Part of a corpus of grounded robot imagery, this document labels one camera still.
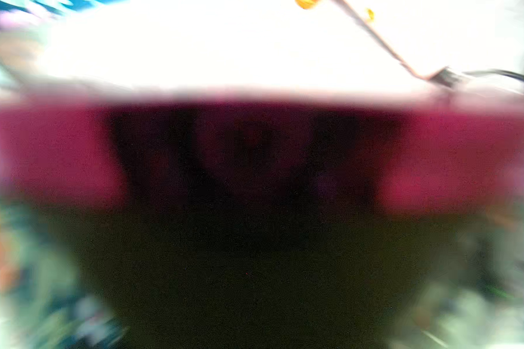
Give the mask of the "dark grey hair dryer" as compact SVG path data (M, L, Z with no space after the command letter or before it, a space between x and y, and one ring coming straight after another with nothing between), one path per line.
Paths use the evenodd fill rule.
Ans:
M492 286L524 103L0 106L0 328L19 348L386 348Z

